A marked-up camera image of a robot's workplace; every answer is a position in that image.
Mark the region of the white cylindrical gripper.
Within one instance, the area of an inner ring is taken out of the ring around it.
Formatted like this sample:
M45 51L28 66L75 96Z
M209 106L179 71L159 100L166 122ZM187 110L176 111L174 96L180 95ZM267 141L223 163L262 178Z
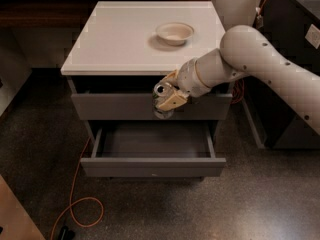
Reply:
M199 80L196 71L196 59L184 63L179 71L174 70L166 75L160 81L160 84L169 87L178 86L180 89L171 90L157 99L156 108L161 111L170 111L181 107L187 103L189 96L197 98L211 91Z

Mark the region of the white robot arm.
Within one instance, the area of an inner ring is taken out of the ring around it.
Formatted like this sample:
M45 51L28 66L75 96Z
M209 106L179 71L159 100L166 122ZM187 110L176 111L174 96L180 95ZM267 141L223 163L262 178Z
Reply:
M171 113L190 97L201 97L222 83L252 76L269 86L320 134L320 76L284 58L256 29L239 25L220 46L173 71L154 87L154 108Z

